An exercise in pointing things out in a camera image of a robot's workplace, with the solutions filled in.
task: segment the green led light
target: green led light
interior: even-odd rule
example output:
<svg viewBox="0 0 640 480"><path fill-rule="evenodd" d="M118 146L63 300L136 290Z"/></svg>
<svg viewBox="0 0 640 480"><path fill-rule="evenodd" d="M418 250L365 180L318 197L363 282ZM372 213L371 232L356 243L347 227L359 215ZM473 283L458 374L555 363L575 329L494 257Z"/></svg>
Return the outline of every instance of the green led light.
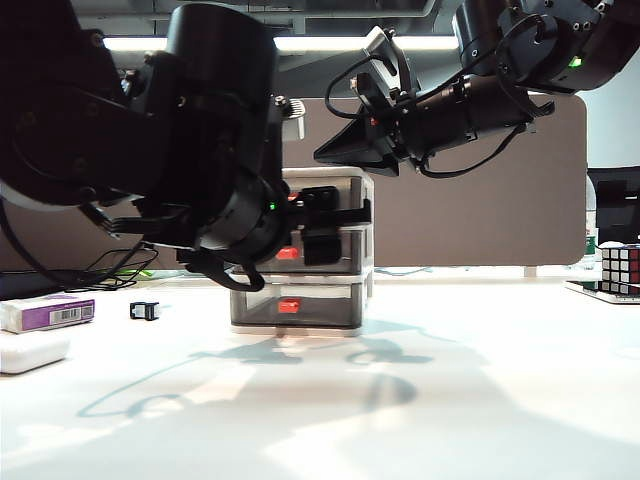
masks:
<svg viewBox="0 0 640 480"><path fill-rule="evenodd" d="M575 56L573 57L573 59L569 62L569 68L578 68L582 66L582 58Z"/></svg>

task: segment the plastic storage drawer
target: plastic storage drawer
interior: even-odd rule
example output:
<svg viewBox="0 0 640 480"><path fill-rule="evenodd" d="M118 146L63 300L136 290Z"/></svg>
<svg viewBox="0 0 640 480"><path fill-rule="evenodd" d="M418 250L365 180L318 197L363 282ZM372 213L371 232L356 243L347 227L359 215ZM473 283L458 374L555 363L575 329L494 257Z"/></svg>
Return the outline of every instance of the plastic storage drawer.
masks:
<svg viewBox="0 0 640 480"><path fill-rule="evenodd" d="M234 276L246 282L243 276ZM235 327L357 330L362 325L370 275L265 276L259 292L231 292Z"/></svg>

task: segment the white eraser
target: white eraser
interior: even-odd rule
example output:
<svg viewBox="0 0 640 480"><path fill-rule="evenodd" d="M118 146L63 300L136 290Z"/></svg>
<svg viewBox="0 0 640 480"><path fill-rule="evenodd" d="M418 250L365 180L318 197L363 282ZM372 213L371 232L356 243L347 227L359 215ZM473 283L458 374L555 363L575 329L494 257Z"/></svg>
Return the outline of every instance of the white eraser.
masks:
<svg viewBox="0 0 640 480"><path fill-rule="evenodd" d="M69 339L47 332L0 335L0 372L22 373L66 357Z"/></svg>

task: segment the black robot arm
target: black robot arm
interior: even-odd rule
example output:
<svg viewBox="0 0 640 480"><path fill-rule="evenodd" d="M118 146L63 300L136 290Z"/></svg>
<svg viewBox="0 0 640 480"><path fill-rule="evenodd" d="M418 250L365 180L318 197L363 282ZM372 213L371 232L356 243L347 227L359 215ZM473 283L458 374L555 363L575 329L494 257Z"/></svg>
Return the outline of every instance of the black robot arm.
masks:
<svg viewBox="0 0 640 480"><path fill-rule="evenodd" d="M6 7L0 40L14 48L0 56L3 199L79 207L107 233L176 248L189 270L242 290L262 287L256 263L293 229L326 226L316 227L304 196L287 198L282 125L299 101L271 93L276 49L263 24L220 6L184 5L172 16L167 50L147 56L123 88L102 33L81 30L69 0ZM111 219L98 208L125 200L139 217ZM0 210L10 243L47 273L20 245L2 202ZM356 213L322 218L334 226L371 221L370 208ZM340 252L309 258L331 263ZM251 283L231 281L229 264L242 265Z"/></svg>
<svg viewBox="0 0 640 480"><path fill-rule="evenodd" d="M362 102L355 115L336 111L327 92L329 109L352 122L315 152L316 160L390 176L407 160L433 178L466 174L535 118L554 112L553 102L537 105L529 90L573 94L598 88L622 70L640 46L640 1L465 0L453 25L462 68L431 91L422 91L409 73L392 31L370 35L366 53L378 78L359 73L352 79ZM385 78L396 70L400 88L390 89ZM500 132L508 132L505 140L475 165L430 169L437 152Z"/></svg>

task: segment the table surface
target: table surface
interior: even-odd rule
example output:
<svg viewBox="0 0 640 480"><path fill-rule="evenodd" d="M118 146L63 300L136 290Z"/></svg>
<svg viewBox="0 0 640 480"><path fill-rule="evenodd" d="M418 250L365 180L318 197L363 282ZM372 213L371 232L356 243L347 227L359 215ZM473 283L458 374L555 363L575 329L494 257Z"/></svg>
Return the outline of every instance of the table surface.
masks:
<svg viewBox="0 0 640 480"><path fill-rule="evenodd" d="M203 279L91 295L66 360L0 378L3 480L640 475L640 307L559 278L377 276L350 339L233 334Z"/></svg>

